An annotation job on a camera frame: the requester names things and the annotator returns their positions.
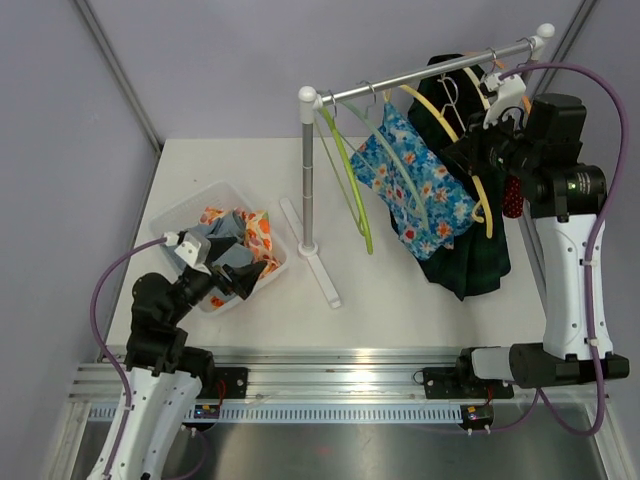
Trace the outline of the orange floral skirt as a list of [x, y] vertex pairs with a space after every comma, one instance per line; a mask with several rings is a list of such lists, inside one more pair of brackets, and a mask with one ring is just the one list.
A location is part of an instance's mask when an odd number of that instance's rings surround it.
[[198, 227], [208, 239], [236, 237], [237, 241], [248, 249], [248, 262], [249, 255], [252, 255], [253, 263], [267, 261], [268, 265], [262, 272], [258, 284], [281, 266], [281, 261], [274, 251], [269, 214], [266, 210], [224, 210], [209, 206], [202, 213]]

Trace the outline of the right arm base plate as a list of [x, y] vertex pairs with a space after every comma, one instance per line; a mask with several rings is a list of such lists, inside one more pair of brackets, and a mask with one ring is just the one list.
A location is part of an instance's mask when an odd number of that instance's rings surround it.
[[477, 379], [455, 367], [425, 367], [420, 374], [427, 399], [506, 400], [514, 397], [511, 385], [500, 380]]

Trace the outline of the light blue denim garment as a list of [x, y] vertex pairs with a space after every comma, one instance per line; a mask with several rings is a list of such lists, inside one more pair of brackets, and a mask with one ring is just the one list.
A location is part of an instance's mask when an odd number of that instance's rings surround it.
[[244, 245], [246, 222], [236, 211], [177, 232], [166, 232], [163, 248], [183, 277], [197, 278], [215, 285], [247, 280], [255, 283], [263, 262]]

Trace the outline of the pale mint hanger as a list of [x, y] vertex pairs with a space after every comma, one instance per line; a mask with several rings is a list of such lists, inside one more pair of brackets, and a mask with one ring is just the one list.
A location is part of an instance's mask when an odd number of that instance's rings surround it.
[[359, 110], [356, 106], [354, 106], [351, 102], [346, 100], [341, 100], [340, 104], [345, 106], [347, 109], [349, 109], [370, 130], [370, 132], [375, 136], [377, 141], [386, 151], [387, 155], [395, 165], [396, 170], [400, 173], [401, 177], [404, 179], [404, 182], [408, 187], [409, 192], [411, 193], [411, 198], [413, 199], [415, 204], [414, 215], [420, 216], [422, 227], [424, 229], [427, 229], [429, 227], [429, 220], [428, 220], [428, 214], [424, 206], [424, 203], [418, 194], [416, 186], [412, 181], [409, 175], [409, 172], [403, 166], [401, 160], [399, 159], [398, 155], [395, 153], [395, 151], [393, 150], [389, 142], [379, 132], [379, 130], [371, 123], [371, 121], [366, 117], [366, 115], [361, 110]]

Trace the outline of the blue floral skirt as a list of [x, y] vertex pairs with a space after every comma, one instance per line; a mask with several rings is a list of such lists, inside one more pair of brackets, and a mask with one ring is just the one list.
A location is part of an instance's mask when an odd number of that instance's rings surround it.
[[452, 249], [474, 224], [476, 202], [465, 187], [393, 104], [384, 105], [378, 127], [354, 105], [347, 107], [371, 130], [350, 158], [352, 169], [387, 205], [399, 240], [423, 261], [439, 248]]

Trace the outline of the yellow hanger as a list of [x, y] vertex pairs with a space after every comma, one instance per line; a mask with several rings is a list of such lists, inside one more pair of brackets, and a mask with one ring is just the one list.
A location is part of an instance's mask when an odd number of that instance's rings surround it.
[[[445, 119], [444, 115], [424, 95], [406, 84], [400, 85], [399, 89], [411, 95], [423, 107], [425, 107], [426, 110], [431, 114], [431, 116], [434, 117], [435, 120], [441, 125], [448, 137], [454, 143], [459, 140], [459, 136], [457, 135], [453, 127], [449, 124], [449, 122]], [[484, 224], [486, 238], [492, 239], [494, 235], [494, 221], [488, 197], [486, 195], [481, 179], [477, 175], [472, 175], [471, 180], [479, 197], [479, 200], [476, 202], [471, 213], [472, 219], [476, 223]]]

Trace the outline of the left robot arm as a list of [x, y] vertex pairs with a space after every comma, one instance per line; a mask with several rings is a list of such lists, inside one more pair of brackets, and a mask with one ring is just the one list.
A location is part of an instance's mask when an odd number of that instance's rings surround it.
[[160, 478], [188, 414], [219, 420], [225, 400], [245, 398], [247, 368], [217, 367], [211, 351], [187, 346], [187, 333], [179, 326], [212, 289], [242, 300], [253, 292], [267, 263], [251, 259], [229, 265], [222, 258], [236, 244], [235, 237], [209, 239], [183, 230], [134, 248], [139, 253], [166, 245], [185, 267], [174, 282], [151, 272], [134, 283], [124, 360], [115, 358], [101, 334], [94, 335], [123, 390], [90, 478]]

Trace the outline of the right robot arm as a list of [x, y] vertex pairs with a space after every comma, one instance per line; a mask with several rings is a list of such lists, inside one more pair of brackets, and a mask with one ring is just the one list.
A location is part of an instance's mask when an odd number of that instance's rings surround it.
[[445, 151], [470, 173], [504, 172], [520, 181], [544, 259], [542, 341], [462, 350], [453, 380], [463, 395], [476, 396], [489, 382], [538, 389], [630, 373], [604, 318], [597, 262], [608, 192], [603, 171], [579, 160], [586, 115], [575, 96], [538, 95], [524, 123], [510, 108], [496, 119], [471, 115], [463, 139]]

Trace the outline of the lime green hanger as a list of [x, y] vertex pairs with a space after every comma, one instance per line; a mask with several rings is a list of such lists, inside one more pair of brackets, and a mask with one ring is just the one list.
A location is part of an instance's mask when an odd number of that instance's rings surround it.
[[362, 200], [360, 189], [358, 187], [358, 179], [351, 164], [350, 157], [347, 154], [347, 141], [337, 128], [334, 118], [329, 114], [326, 107], [319, 107], [317, 109], [317, 116], [325, 122], [334, 141], [336, 151], [339, 155], [340, 162], [344, 170], [343, 175], [338, 172], [337, 163], [334, 161], [330, 153], [327, 141], [323, 136], [322, 129], [318, 126], [318, 122], [314, 121], [314, 125], [318, 128], [321, 143], [323, 145], [327, 158], [329, 159], [332, 170], [334, 172], [334, 176], [341, 189], [344, 200], [346, 201], [348, 210], [351, 214], [358, 233], [364, 240], [365, 250], [368, 255], [372, 255], [374, 253], [372, 234], [364, 202]]

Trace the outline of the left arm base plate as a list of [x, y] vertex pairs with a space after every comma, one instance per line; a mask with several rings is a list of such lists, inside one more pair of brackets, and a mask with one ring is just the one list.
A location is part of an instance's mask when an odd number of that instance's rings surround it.
[[249, 369], [246, 367], [216, 367], [207, 374], [197, 399], [213, 400], [223, 395], [223, 399], [245, 399], [247, 394]]

